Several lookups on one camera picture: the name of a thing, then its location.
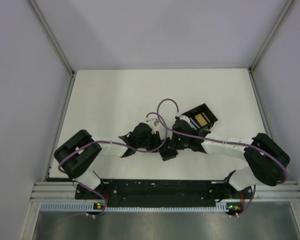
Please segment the black leather card holder wallet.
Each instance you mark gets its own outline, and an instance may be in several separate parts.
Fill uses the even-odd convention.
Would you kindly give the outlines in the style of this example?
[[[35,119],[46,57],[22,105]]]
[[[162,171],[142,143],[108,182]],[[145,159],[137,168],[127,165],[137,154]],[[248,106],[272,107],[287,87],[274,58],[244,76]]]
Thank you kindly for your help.
[[[178,155],[178,151],[173,148],[165,148],[164,150],[161,150],[159,154],[161,156],[161,159],[165,162],[176,158]]]

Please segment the black plastic card tray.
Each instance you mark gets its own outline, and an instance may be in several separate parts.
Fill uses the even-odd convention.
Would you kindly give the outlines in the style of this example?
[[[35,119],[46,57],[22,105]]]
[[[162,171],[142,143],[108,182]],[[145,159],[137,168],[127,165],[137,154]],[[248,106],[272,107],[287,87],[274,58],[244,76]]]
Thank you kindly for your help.
[[[196,131],[210,130],[218,121],[218,118],[205,103],[182,113],[180,119],[185,120]]]

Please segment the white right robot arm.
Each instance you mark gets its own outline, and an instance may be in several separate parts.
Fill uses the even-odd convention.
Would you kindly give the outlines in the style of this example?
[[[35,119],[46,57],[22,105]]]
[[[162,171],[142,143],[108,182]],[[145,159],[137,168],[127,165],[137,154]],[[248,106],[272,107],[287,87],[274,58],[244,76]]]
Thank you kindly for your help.
[[[204,128],[194,128],[182,118],[175,121],[171,132],[174,147],[178,150],[224,155],[247,163],[246,167],[233,170],[225,178],[223,192],[229,198],[235,198],[253,185],[274,187],[288,180],[286,168],[290,157],[265,133],[246,138],[222,136]]]

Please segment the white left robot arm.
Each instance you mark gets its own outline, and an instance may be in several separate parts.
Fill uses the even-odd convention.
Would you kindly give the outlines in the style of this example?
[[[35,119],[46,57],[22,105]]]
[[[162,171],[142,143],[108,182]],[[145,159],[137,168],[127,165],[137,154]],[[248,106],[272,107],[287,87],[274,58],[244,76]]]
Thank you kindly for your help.
[[[160,137],[159,125],[156,122],[141,122],[133,131],[119,136],[115,140],[100,138],[94,140],[85,129],[79,130],[54,152],[58,170],[71,180],[86,186],[86,192],[92,198],[99,198],[104,191],[101,179],[91,168],[92,163],[100,156],[127,158],[140,153],[156,153],[164,149],[168,131]]]

